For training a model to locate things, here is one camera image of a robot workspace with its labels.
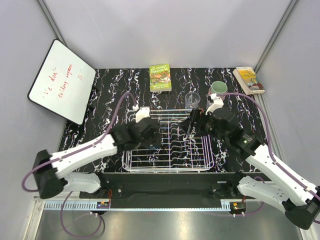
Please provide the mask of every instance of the black marble table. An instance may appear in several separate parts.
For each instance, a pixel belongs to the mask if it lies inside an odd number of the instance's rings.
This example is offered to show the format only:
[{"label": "black marble table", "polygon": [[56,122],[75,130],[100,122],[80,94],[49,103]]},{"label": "black marble table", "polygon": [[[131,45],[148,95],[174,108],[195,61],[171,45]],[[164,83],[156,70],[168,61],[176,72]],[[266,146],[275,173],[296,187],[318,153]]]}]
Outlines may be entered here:
[{"label": "black marble table", "polygon": [[[240,85],[232,74],[234,68],[171,68],[171,93],[151,93],[149,84],[149,69],[97,69],[94,85],[99,91],[92,90],[89,103],[94,105],[93,110],[88,109],[82,125],[67,121],[59,146],[63,151],[78,144],[90,141],[104,133],[110,123],[113,112],[120,96],[130,91],[140,107],[149,106],[151,109],[184,109],[185,95],[195,91],[201,96],[199,107],[206,108],[207,94],[214,81],[222,81],[227,84],[228,92],[243,93]],[[258,109],[249,100],[228,96],[224,99],[224,105],[237,114],[239,123],[244,128],[266,139]],[[127,98],[117,114],[116,123],[126,122],[126,112],[131,110],[132,100]],[[254,166],[242,162],[228,155],[224,143],[212,139],[212,153],[215,166],[209,172],[255,172]],[[89,163],[77,172],[126,172],[122,168],[122,154],[104,157]]]}]

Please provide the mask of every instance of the white wall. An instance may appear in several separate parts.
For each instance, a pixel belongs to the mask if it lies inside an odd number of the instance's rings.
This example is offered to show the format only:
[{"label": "white wall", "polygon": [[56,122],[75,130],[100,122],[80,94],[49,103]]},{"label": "white wall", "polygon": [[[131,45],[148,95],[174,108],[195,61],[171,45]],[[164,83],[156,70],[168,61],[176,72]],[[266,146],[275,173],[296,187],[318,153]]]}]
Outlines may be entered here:
[{"label": "white wall", "polygon": [[64,120],[27,99],[54,39],[36,1],[2,0],[0,31],[0,238],[19,240],[33,198],[21,180],[38,151],[56,150]]},{"label": "white wall", "polygon": [[46,0],[94,68],[255,66],[289,0]]},{"label": "white wall", "polygon": [[[316,185],[320,185],[319,11],[319,0],[299,1],[258,73],[284,160]],[[316,227],[320,236],[320,226]]]}]

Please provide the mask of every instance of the marble pattern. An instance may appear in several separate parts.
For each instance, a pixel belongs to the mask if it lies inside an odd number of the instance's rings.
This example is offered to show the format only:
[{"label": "marble pattern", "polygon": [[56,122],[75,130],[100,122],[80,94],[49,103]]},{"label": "marble pattern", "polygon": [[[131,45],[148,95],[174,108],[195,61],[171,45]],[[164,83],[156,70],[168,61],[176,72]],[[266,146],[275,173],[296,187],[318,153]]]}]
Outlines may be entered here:
[{"label": "marble pattern", "polygon": [[[232,74],[234,68],[171,68],[172,91],[170,93],[150,92],[149,69],[97,69],[84,122],[77,125],[67,121],[59,150],[63,151],[78,144],[90,141],[104,133],[110,123],[120,96],[130,91],[136,97],[139,106],[151,109],[184,109],[185,95],[196,92],[201,96],[199,107],[206,108],[207,94],[214,81],[227,84],[228,92],[242,93],[242,89]],[[228,96],[224,105],[236,113],[239,124],[266,139],[258,109],[249,100],[239,96]],[[128,97],[122,103],[117,114],[116,124],[126,122],[126,112],[133,103]],[[215,158],[214,168],[210,172],[254,172],[258,171],[247,162],[228,155],[224,143],[212,139],[212,152]],[[122,168],[122,154],[104,157],[80,167],[78,172],[125,172]]]}]

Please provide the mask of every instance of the reflective floor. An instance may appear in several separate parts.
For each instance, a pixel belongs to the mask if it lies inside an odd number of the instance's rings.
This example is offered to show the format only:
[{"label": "reflective floor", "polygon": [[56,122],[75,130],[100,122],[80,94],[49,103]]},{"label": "reflective floor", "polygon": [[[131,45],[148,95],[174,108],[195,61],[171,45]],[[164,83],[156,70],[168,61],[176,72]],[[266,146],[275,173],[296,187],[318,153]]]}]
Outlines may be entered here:
[{"label": "reflective floor", "polygon": [[[258,207],[249,203],[248,212]],[[65,211],[64,224],[69,225],[83,211]],[[104,226],[96,240],[302,240],[300,231],[283,213],[266,205],[248,217],[214,216],[206,212],[115,212],[103,215]],[[87,215],[67,229],[76,235],[92,233],[99,220]],[[36,240],[74,240],[61,228],[59,211],[42,214]]]}]

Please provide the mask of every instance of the metal wire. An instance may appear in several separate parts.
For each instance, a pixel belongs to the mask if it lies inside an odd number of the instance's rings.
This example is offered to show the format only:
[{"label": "metal wire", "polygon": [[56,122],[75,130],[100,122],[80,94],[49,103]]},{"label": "metal wire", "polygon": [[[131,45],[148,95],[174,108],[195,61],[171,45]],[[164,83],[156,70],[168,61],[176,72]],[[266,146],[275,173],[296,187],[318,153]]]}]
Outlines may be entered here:
[{"label": "metal wire", "polygon": [[[209,136],[189,136],[179,128],[179,122],[190,115],[186,109],[151,110],[150,117],[160,122],[161,147],[140,147],[122,155],[122,167],[128,172],[200,172],[214,166]],[[126,114],[126,123],[135,119],[134,111]]]}]

